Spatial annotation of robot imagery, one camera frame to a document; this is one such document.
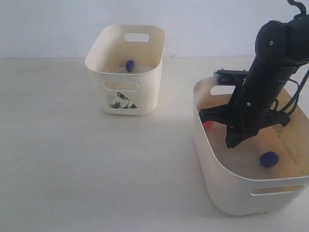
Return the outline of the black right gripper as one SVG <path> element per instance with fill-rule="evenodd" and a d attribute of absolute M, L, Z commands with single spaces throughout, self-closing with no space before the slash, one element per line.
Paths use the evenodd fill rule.
<path fill-rule="evenodd" d="M 201 109 L 200 119 L 226 125 L 227 148 L 235 148 L 263 128 L 277 124 L 285 126 L 290 121 L 288 114 L 272 110 L 271 106 L 289 78 L 289 65 L 267 66 L 254 59 L 228 103 Z"/>

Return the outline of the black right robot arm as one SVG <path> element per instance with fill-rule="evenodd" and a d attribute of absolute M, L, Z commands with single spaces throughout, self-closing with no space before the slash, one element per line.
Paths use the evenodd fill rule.
<path fill-rule="evenodd" d="M 288 23 L 269 21 L 261 27 L 255 40 L 255 58 L 248 71 L 218 70 L 218 85 L 234 86 L 228 103 L 200 109 L 202 122 L 226 125 L 225 144 L 235 148 L 243 141 L 273 125 L 286 126 L 294 102 L 303 87 L 279 111 L 277 97 L 290 77 L 309 62 L 309 17 L 301 16 Z"/>

